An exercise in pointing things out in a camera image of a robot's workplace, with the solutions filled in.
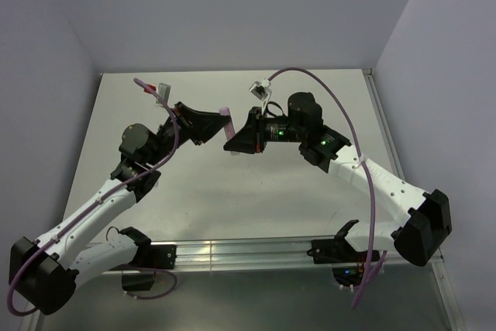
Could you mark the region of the purple pen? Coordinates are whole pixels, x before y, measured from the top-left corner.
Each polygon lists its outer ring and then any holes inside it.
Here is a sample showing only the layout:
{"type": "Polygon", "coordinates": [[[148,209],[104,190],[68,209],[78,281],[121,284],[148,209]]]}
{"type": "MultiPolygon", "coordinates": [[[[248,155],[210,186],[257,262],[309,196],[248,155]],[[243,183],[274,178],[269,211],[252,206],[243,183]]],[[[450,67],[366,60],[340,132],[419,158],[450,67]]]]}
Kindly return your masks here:
{"type": "Polygon", "coordinates": [[[228,123],[226,125],[224,125],[224,132],[226,135],[226,140],[230,141],[236,135],[236,131],[235,131],[235,128],[233,125],[230,110],[228,107],[223,107],[219,110],[219,114],[222,116],[228,116],[229,117],[228,123]]]}

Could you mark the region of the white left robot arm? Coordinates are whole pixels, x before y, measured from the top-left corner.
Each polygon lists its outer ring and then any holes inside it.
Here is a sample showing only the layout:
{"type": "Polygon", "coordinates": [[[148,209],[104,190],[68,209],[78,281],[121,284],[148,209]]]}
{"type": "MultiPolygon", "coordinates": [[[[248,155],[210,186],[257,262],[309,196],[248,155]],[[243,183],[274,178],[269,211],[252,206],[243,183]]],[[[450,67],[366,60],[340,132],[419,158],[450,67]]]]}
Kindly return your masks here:
{"type": "Polygon", "coordinates": [[[95,247],[88,244],[151,192],[160,167],[183,143],[207,143],[231,121],[228,112],[202,112],[181,102],[166,110],[169,116],[156,132],[140,123],[126,127],[116,169],[76,212],[36,239],[22,237],[12,245],[6,299],[12,315],[53,314],[79,287],[108,269],[148,265],[150,238],[138,229],[125,228],[95,247]]]}

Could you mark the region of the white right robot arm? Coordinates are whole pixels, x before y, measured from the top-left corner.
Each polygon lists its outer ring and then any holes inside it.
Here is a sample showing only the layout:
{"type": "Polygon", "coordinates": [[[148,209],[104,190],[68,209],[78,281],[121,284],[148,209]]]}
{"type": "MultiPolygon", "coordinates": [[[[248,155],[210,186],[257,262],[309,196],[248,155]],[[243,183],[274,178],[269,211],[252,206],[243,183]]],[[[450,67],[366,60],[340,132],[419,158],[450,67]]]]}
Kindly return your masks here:
{"type": "Polygon", "coordinates": [[[375,203],[392,218],[374,227],[375,250],[394,250],[409,263],[423,267],[452,232],[445,193],[415,187],[359,154],[344,135],[325,125],[322,107],[311,93],[291,95],[285,116],[270,118],[262,108],[253,107],[245,126],[224,149],[263,153],[269,142],[298,143],[300,154],[312,166],[374,196],[375,203]]]}

